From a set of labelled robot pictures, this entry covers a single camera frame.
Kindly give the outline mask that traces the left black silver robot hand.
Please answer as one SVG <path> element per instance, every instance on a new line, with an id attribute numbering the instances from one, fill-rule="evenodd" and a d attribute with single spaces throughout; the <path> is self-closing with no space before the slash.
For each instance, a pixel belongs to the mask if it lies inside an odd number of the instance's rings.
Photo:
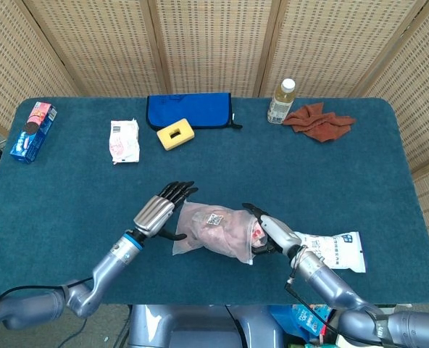
<path id="1" fill-rule="evenodd" d="M 161 236 L 170 241 L 181 241 L 186 234 L 170 233 L 164 229 L 172 214 L 193 193 L 197 192 L 193 181 L 168 183 L 157 195 L 150 198 L 134 217 L 135 228 L 126 232 L 139 244 L 145 239 Z"/>

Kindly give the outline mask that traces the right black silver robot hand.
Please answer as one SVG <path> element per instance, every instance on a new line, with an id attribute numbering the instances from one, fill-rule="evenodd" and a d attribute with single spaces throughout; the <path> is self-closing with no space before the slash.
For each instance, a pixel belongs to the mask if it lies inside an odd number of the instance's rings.
<path id="1" fill-rule="evenodd" d="M 253 214 L 266 235 L 265 245 L 251 247 L 253 254 L 278 252 L 287 256 L 289 260 L 298 254 L 301 239 L 285 223 L 251 203 L 243 203 L 242 206 Z"/>

